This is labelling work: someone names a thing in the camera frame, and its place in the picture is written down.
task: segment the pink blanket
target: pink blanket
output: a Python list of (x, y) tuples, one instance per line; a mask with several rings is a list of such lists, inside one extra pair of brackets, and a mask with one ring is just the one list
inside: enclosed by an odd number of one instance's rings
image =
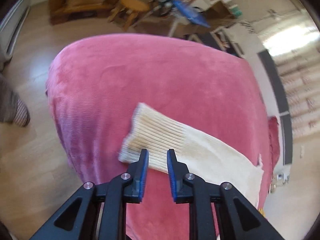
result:
[[(61, 143), (82, 181), (110, 181), (138, 102), (210, 134), (254, 165), (261, 154), (263, 206), (272, 161), (265, 106), (248, 63), (199, 43), (115, 34), (77, 41), (52, 62), (49, 107)], [(139, 205), (127, 207), (132, 239), (188, 239), (188, 205), (173, 203), (167, 174), (149, 170)]]

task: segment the furniture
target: furniture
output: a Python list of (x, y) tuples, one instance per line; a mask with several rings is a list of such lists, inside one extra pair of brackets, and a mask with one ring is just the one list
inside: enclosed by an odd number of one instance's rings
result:
[(168, 8), (169, 11), (163, 15), (171, 14), (174, 16), (174, 21), (172, 22), (171, 28), (168, 33), (168, 37), (172, 37), (176, 28), (178, 27), (179, 22), (182, 20), (187, 20), (188, 22), (196, 25), (203, 26), (205, 28), (210, 28), (210, 25), (207, 23), (206, 19), (193, 7), (181, 0), (157, 0), (159, 5), (149, 11), (140, 21), (149, 17), (151, 14), (159, 11), (162, 12), (163, 9)]
[[(118, 153), (137, 104), (144, 102), (222, 140), (254, 165), (261, 155), (263, 206), (273, 171), (269, 128), (245, 60), (168, 37), (96, 36), (63, 49), (46, 86), (60, 141), (82, 181), (100, 184), (126, 170)], [(162, 195), (153, 194), (156, 190)], [(188, 206), (171, 199), (167, 175), (149, 170), (142, 204), (127, 206), (128, 236), (188, 239)]]
[(194, 0), (193, 2), (191, 2), (191, 6), (199, 7), (202, 11), (206, 11), (218, 1), (220, 0)]
[(139, 16), (139, 14), (146, 13), (150, 10), (150, 7), (147, 3), (141, 0), (120, 0), (113, 10), (112, 15), (109, 18), (109, 22), (112, 22), (116, 15), (120, 13), (122, 10), (129, 10), (130, 14), (123, 26), (123, 30), (126, 32), (132, 22)]
[(223, 34), (222, 37), (220, 36), (221, 31), (222, 27), (218, 27), (214, 32), (194, 33), (191, 35), (185, 35), (184, 38), (185, 40), (199, 42), (211, 48), (218, 49), (241, 58), (242, 54), (235, 50), (234, 46), (229, 46), (230, 41), (228, 39), (223, 41), (226, 37)]
[(0, 71), (10, 61), (30, 0), (0, 0)]
[(215, 3), (211, 8), (205, 11), (203, 15), (205, 16), (207, 23), (210, 25), (209, 28), (199, 25), (194, 27), (194, 25), (185, 23), (186, 20), (184, 22), (181, 20), (178, 25), (179, 34), (177, 37), (183, 38), (183, 36), (194, 33), (201, 35), (206, 34), (215, 31), (221, 26), (227, 26), (236, 21), (234, 20), (235, 17), (221, 1)]
[(95, 12), (97, 17), (108, 17), (119, 0), (104, 0), (103, 3), (68, 5), (68, 0), (49, 0), (50, 22), (59, 24), (69, 20), (74, 13)]

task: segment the wooden floor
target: wooden floor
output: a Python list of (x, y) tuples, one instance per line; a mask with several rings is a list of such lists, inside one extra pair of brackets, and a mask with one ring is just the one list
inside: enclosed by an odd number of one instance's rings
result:
[[(29, 239), (81, 185), (48, 113), (44, 92), (50, 62), (73, 41), (122, 32), (95, 18), (51, 26), (46, 9), (46, 3), (31, 9), (4, 71), (31, 113), (27, 128), (0, 124), (0, 219), (19, 240)], [(303, 143), (303, 158), (300, 144), (295, 145), (290, 184), (269, 196), (265, 206), (269, 221), (288, 240), (302, 239), (320, 211), (320, 143), (317, 137)]]
[(34, 6), (25, 21), (4, 76), (28, 105), (31, 122), (26, 128), (0, 124), (0, 219), (19, 240), (29, 239), (81, 185), (48, 113), (50, 62), (73, 41), (121, 32), (96, 18), (51, 26), (46, 3)]

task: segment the sunlight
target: sunlight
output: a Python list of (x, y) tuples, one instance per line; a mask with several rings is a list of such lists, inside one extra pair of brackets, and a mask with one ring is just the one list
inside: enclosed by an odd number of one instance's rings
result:
[(291, 50), (302, 48), (308, 43), (317, 40), (319, 36), (318, 30), (310, 32), (309, 28), (294, 26), (273, 35), (263, 45), (269, 50), (271, 56), (278, 56)]

